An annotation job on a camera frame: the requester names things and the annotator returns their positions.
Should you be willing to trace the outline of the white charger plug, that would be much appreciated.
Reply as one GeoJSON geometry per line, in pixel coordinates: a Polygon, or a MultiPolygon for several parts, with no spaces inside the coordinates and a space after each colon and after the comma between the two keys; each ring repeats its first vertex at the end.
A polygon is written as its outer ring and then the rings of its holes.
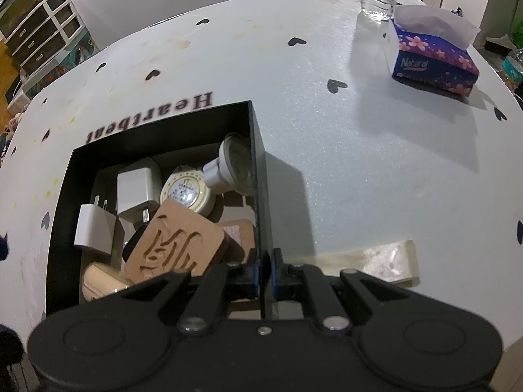
{"type": "Polygon", "coordinates": [[[100,205],[100,196],[83,204],[78,217],[75,245],[82,249],[111,255],[117,217],[106,209],[107,201],[100,205]]]}
{"type": "Polygon", "coordinates": [[[130,223],[143,221],[143,212],[160,207],[160,168],[150,158],[127,166],[117,175],[117,215],[130,223]]]}

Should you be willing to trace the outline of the beige earbuds case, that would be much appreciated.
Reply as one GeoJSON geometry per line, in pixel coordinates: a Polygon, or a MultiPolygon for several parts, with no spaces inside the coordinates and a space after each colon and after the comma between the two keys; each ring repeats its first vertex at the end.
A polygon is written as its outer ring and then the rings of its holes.
{"type": "Polygon", "coordinates": [[[93,262],[81,277],[81,293],[88,302],[118,293],[133,283],[112,266],[93,262]]]}

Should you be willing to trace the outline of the black cardboard box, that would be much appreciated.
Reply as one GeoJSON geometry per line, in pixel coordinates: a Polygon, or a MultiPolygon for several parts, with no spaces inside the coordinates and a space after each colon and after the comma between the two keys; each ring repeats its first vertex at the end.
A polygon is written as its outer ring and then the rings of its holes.
{"type": "Polygon", "coordinates": [[[254,169],[255,248],[272,248],[266,157],[261,132],[250,101],[191,110],[134,126],[91,141],[72,152],[53,215],[46,272],[45,312],[80,302],[81,250],[74,244],[81,205],[100,196],[116,207],[116,174],[146,157],[166,179],[177,166],[202,166],[215,158],[219,144],[232,135],[251,148],[254,169]]]}

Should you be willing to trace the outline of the round white tape measure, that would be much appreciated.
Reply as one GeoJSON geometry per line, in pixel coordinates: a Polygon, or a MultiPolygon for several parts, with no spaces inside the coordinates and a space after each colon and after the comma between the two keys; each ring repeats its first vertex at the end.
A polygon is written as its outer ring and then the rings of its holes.
{"type": "Polygon", "coordinates": [[[203,172],[190,166],[177,166],[160,193],[160,203],[171,199],[201,216],[214,209],[215,193],[205,184],[203,172]]]}

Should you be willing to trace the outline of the clear tape strip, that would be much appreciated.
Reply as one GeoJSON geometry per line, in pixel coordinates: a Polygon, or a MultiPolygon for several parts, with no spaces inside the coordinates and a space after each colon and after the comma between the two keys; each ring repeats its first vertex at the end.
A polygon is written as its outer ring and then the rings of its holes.
{"type": "Polygon", "coordinates": [[[332,276],[350,269],[391,283],[405,283],[419,278],[417,251],[412,240],[359,251],[317,255],[309,257],[307,264],[318,266],[324,274],[332,276]]]}

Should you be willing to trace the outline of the purple floral tissue box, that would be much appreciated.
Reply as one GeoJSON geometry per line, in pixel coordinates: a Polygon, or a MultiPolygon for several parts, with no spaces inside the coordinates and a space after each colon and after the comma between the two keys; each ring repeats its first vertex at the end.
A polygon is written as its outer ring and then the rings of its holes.
{"type": "Polygon", "coordinates": [[[468,53],[479,28],[452,11],[400,5],[387,23],[383,48],[393,77],[470,96],[479,78],[468,53]]]}

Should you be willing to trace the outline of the white drawer cabinet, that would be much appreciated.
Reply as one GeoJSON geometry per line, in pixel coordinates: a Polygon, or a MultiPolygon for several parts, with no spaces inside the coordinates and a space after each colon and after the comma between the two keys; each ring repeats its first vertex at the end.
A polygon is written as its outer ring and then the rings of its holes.
{"type": "Polygon", "coordinates": [[[5,0],[1,38],[14,64],[32,75],[85,31],[71,0],[5,0]]]}

